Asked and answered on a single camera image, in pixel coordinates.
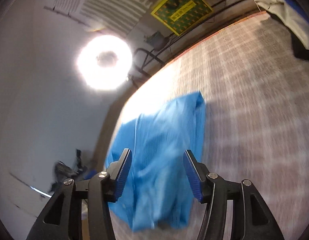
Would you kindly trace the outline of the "blue satin garment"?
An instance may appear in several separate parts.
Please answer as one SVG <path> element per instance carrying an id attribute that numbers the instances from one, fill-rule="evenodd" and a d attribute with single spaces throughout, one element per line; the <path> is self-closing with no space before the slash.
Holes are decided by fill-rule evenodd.
<path id="1" fill-rule="evenodd" d="M 175 98 L 123 123 L 105 164 L 117 161 L 126 148 L 132 164 L 122 196 L 110 205 L 133 231 L 159 223 L 187 226 L 193 193 L 183 166 L 191 150 L 201 160 L 204 144 L 205 101 L 200 92 Z"/>

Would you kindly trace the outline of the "dark blue clothes pile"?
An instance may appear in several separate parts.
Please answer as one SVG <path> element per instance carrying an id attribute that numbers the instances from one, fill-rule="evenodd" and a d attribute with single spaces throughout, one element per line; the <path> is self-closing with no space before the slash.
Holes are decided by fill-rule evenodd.
<path id="1" fill-rule="evenodd" d="M 309 61 L 309 0 L 254 0 L 291 33 L 293 54 Z"/>

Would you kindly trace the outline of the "grey checked bed mattress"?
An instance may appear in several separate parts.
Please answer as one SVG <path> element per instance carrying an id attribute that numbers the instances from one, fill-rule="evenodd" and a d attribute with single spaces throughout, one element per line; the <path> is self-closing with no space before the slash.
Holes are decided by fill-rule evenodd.
<path id="1" fill-rule="evenodd" d="M 285 239 L 298 239 L 309 224 L 309 61 L 294 57 L 289 31 L 266 12 L 223 28 L 141 86 L 116 125 L 196 91 L 205 165 L 251 180 Z"/>

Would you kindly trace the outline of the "white acoustic foam panel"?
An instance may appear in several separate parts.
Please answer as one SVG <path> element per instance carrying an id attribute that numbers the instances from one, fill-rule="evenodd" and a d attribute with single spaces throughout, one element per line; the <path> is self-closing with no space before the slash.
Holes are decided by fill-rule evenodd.
<path id="1" fill-rule="evenodd" d="M 87 31 L 106 29 L 126 37 L 151 5 L 151 0 L 54 0 L 44 9 L 72 19 Z"/>

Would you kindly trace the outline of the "yellow green patterned box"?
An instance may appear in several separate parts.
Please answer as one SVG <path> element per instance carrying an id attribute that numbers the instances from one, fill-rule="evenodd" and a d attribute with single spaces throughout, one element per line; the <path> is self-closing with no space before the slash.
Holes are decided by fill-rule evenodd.
<path id="1" fill-rule="evenodd" d="M 158 0 L 151 15 L 181 36 L 213 13 L 205 0 Z"/>

